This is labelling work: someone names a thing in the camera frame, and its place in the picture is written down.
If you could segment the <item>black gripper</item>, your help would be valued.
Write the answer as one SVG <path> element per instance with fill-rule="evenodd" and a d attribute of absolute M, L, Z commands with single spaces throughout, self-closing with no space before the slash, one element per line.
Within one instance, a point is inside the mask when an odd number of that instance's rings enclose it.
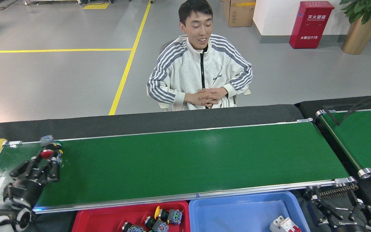
<path fill-rule="evenodd" d="M 337 210 L 328 202 L 328 191 L 319 187 L 307 188 L 308 211 L 316 226 L 329 224 L 332 232 L 368 232 L 371 230 L 371 206 L 358 199 L 352 190 L 347 192 L 352 208 L 349 214 L 339 220 Z"/>
<path fill-rule="evenodd" d="M 29 204 L 35 204 L 40 198 L 45 185 L 32 180 L 46 180 L 47 183 L 60 180 L 61 155 L 51 155 L 48 158 L 50 167 L 47 171 L 47 177 L 44 170 L 38 168 L 42 160 L 43 158 L 40 155 L 31 157 L 31 159 L 25 160 L 10 172 L 10 177 L 17 180 L 9 183 L 4 188 L 4 201 L 16 198 L 22 199 Z"/>

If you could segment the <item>person's right hand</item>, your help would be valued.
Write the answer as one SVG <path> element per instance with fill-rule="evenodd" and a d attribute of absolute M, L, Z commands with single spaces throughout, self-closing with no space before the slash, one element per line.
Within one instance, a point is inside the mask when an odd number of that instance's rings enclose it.
<path fill-rule="evenodd" d="M 211 94 L 208 92 L 199 93 L 186 93 L 184 97 L 184 103 L 190 103 L 193 105 L 199 105 L 204 107 L 211 107 L 216 104 L 217 101 L 211 98 Z"/>

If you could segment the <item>person's left hand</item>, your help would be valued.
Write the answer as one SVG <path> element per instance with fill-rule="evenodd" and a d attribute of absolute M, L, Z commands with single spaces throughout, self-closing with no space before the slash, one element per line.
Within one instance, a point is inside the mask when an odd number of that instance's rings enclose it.
<path fill-rule="evenodd" d="M 228 94 L 224 88 L 203 88 L 198 92 L 198 103 L 205 107 L 213 107 Z"/>

